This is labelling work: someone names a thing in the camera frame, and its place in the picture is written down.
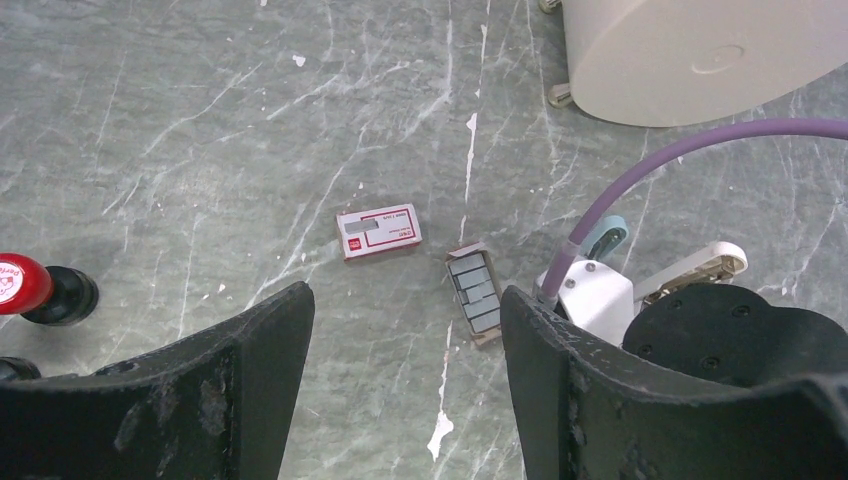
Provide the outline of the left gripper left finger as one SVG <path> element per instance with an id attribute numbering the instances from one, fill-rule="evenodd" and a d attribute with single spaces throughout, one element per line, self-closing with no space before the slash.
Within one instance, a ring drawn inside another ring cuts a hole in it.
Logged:
<path id="1" fill-rule="evenodd" d="M 276 478 L 314 315 L 300 281 L 93 374 L 3 383 L 2 477 Z"/>

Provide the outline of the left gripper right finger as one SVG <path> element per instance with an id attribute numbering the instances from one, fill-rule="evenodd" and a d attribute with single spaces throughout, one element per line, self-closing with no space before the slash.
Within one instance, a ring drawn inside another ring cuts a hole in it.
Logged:
<path id="1" fill-rule="evenodd" d="M 502 299 L 531 479 L 843 479 L 847 369 L 752 388 L 614 347 L 517 288 Z"/>

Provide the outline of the blue white stapler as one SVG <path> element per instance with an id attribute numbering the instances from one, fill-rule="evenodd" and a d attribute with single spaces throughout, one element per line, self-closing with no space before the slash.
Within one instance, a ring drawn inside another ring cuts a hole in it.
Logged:
<path id="1" fill-rule="evenodd" d="M 605 261 L 629 237 L 625 219 L 618 215 L 602 218 L 581 244 L 579 255 L 588 260 Z"/>

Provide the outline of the staple tray with staples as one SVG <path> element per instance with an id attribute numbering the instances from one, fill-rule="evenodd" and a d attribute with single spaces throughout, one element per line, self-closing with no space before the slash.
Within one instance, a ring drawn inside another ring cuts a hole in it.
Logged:
<path id="1" fill-rule="evenodd" d="M 448 252 L 445 266 L 473 343 L 482 347 L 500 338 L 502 288 L 486 244 Z"/>

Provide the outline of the long white stapler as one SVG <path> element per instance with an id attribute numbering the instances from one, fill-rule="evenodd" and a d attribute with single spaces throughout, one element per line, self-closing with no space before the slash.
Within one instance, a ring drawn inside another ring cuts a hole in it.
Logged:
<path id="1" fill-rule="evenodd" d="M 714 241 L 634 286 L 634 309 L 694 284 L 726 282 L 748 268 L 745 251 L 731 242 Z"/>

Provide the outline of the red white staple box sleeve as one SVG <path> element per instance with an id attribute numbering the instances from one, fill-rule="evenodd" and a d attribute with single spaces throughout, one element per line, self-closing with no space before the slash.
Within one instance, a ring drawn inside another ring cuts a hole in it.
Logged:
<path id="1" fill-rule="evenodd" d="M 412 248 L 423 241 L 411 203 L 336 215 L 345 261 Z"/>

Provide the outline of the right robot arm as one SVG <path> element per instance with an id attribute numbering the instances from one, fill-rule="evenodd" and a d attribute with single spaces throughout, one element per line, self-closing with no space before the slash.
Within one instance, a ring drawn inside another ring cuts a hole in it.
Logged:
<path id="1" fill-rule="evenodd" d="M 664 368 L 741 388 L 847 369 L 847 333 L 837 322 L 725 284 L 692 285 L 646 307 L 622 347 Z"/>

